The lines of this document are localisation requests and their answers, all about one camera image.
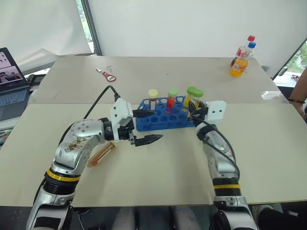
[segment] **bottle label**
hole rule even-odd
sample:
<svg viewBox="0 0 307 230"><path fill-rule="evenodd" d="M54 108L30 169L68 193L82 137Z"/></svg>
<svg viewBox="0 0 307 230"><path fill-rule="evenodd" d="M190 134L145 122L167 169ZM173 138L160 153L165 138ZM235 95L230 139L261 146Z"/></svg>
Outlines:
<svg viewBox="0 0 307 230"><path fill-rule="evenodd" d="M236 55L239 57L241 55L241 49L239 48L238 51L236 52Z"/></svg>
<svg viewBox="0 0 307 230"><path fill-rule="evenodd" d="M244 72L247 66L248 66L247 61L242 59L237 59L235 64L233 65L233 70L237 72Z"/></svg>

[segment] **table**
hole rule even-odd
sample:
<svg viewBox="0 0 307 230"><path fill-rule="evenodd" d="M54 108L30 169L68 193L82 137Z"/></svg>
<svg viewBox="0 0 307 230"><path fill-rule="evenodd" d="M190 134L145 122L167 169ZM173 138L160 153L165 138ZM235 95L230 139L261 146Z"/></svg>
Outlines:
<svg viewBox="0 0 307 230"><path fill-rule="evenodd" d="M178 87L185 95L188 86L204 90L204 101L227 103L267 103L263 91L278 91L256 59L240 78L230 75L232 58L227 57L59 57L44 77L31 103L91 104L110 83L96 71L100 68L117 80L111 85L132 104L148 97L149 89L158 89L166 97L168 88ZM107 93L100 103L113 103Z"/></svg>
<svg viewBox="0 0 307 230"><path fill-rule="evenodd" d="M26 108L1 150L0 206L32 205L59 138L89 107ZM109 117L111 107L98 104L89 118ZM291 104L228 104L219 129L235 150L242 193L249 203L307 200L307 185L302 183L307 175L307 129ZM138 137L152 133L164 137L140 147L121 141L96 167L86 168L73 205L211 205L213 185L195 129L135 132Z"/></svg>

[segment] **blue test tube rack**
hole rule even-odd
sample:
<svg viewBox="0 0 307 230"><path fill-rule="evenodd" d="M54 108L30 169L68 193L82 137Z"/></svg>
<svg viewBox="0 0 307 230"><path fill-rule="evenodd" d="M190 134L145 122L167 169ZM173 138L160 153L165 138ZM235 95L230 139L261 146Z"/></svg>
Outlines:
<svg viewBox="0 0 307 230"><path fill-rule="evenodd" d="M183 105L185 96L176 97L174 108L166 109L167 97L157 98L155 115L136 118L138 131L151 131L171 128L194 127L188 120L189 109ZM142 100L138 109L149 110L149 99Z"/></svg>

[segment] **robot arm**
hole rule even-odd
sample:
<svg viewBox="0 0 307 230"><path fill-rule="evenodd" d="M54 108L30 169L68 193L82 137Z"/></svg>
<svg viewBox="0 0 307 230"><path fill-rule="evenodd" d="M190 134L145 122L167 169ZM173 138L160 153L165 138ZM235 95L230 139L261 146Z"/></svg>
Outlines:
<svg viewBox="0 0 307 230"><path fill-rule="evenodd" d="M208 167L214 185L214 205L218 212L213 217L216 230L257 230L258 227L241 194L239 169L228 140L218 131L216 125L223 118L226 102L213 101L199 108L189 102L189 111L207 155Z"/></svg>
<svg viewBox="0 0 307 230"><path fill-rule="evenodd" d="M59 144L51 167L45 173L29 215L26 229L69 229L76 185L85 169L93 148L107 140L128 139L131 144L150 144L163 135L148 135L137 139L132 130L132 117L144 117L154 112L132 110L130 103L118 98L111 109L111 121L83 119L71 125Z"/></svg>

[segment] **blue bottle cap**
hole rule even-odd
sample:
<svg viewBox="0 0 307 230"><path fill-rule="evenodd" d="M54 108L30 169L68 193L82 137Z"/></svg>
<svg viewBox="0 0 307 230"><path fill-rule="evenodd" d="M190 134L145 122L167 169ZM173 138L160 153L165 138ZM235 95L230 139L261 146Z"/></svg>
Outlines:
<svg viewBox="0 0 307 230"><path fill-rule="evenodd" d="M248 47L249 48L255 48L255 46L256 46L256 43L255 42L250 42L249 44L248 44Z"/></svg>

